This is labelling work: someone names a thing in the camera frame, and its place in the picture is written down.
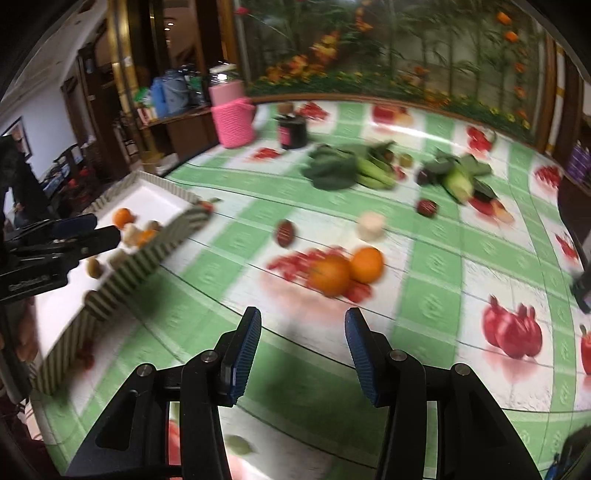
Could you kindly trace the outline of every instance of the blue bottle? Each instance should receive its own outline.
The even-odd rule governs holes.
[[[154,79],[152,87],[150,88],[150,93],[152,94],[152,103],[154,104],[158,118],[167,116],[168,107],[164,96],[164,82],[162,77],[156,77]]]

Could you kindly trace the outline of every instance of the orange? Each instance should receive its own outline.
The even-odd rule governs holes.
[[[152,240],[158,232],[156,230],[144,230],[142,234],[139,236],[138,240],[138,248],[142,248],[145,244],[147,244],[150,240]]]
[[[499,12],[496,15],[496,21],[503,25],[511,25],[511,19],[505,12]]]
[[[308,284],[325,297],[342,295],[351,284],[349,260],[338,255],[318,260],[310,268]]]
[[[363,247],[351,259],[351,278],[360,283],[372,283],[384,273],[384,256],[374,247]]]
[[[135,222],[134,214],[128,208],[120,208],[113,214],[113,225],[123,230],[128,223]]]
[[[505,34],[505,40],[510,41],[511,43],[515,43],[517,42],[517,40],[519,40],[519,37],[515,32],[507,32]]]

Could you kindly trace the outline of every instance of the green fruit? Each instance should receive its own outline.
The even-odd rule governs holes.
[[[382,170],[377,165],[367,160],[367,158],[357,158],[357,171],[361,175],[379,180],[389,187],[394,186],[396,183],[394,176],[391,174],[391,170],[390,172],[386,172],[385,170]]]
[[[391,188],[391,185],[386,185],[379,180],[373,179],[372,177],[366,177],[365,175],[357,175],[357,183],[373,190],[386,190]]]
[[[474,195],[472,179],[459,165],[445,175],[441,185],[460,203],[466,203]]]

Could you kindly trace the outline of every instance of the screw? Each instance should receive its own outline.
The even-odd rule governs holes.
[[[407,354],[402,350],[392,350],[390,352],[390,358],[395,362],[402,362],[407,359]]]
[[[140,365],[135,370],[135,373],[137,373],[140,377],[147,377],[150,373],[152,373],[152,365],[150,365],[150,364]]]
[[[215,361],[216,359],[217,359],[217,353],[214,350],[205,350],[201,354],[201,360],[203,360],[207,364]]]
[[[470,367],[467,366],[466,364],[457,364],[454,369],[456,370],[456,372],[460,375],[466,376],[466,375],[470,375],[470,372],[472,370],[470,370]]]

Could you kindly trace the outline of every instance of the picture frame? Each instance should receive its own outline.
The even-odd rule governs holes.
[[[25,155],[25,160],[31,158],[33,153],[31,152],[31,146],[25,132],[25,125],[22,121],[22,117],[18,117],[3,133],[2,136],[12,135],[14,140],[17,142],[18,149]]]

